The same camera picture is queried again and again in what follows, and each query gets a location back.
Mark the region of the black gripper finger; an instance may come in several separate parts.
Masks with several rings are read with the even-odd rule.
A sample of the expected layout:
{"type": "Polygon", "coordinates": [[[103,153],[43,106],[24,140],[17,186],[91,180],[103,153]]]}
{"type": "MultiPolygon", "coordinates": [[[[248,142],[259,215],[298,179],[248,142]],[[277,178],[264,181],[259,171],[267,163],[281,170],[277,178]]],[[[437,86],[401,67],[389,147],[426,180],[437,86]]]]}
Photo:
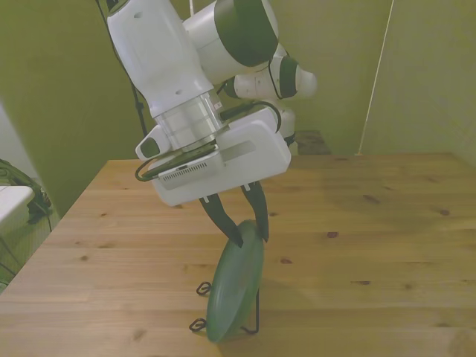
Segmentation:
{"type": "Polygon", "coordinates": [[[241,186],[248,203],[253,209],[257,230],[261,238],[268,242],[268,208],[263,188],[259,181],[241,186]]]}
{"type": "Polygon", "coordinates": [[[227,215],[218,194],[202,197],[202,207],[215,226],[236,246],[243,245],[241,233],[235,222],[227,215]]]}

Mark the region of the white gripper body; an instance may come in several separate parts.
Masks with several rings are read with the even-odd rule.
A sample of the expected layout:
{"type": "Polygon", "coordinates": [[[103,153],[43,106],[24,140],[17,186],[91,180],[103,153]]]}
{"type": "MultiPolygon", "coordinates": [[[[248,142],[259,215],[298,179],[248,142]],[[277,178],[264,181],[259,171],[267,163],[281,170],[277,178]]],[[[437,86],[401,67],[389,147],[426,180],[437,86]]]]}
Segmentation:
{"type": "Polygon", "coordinates": [[[215,151],[160,174],[152,185],[176,206],[284,173],[291,153],[276,128],[270,108],[240,118],[217,136],[215,151]]]}

